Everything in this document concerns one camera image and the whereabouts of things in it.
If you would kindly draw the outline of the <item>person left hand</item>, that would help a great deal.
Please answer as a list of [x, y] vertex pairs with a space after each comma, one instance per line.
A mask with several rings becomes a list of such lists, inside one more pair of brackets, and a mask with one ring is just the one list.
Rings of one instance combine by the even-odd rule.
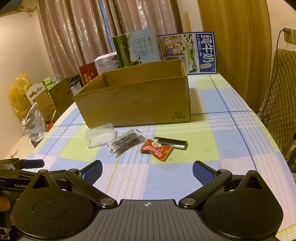
[[10, 210], [11, 203], [8, 199], [1, 196], [1, 240], [11, 240], [11, 220], [10, 220]]

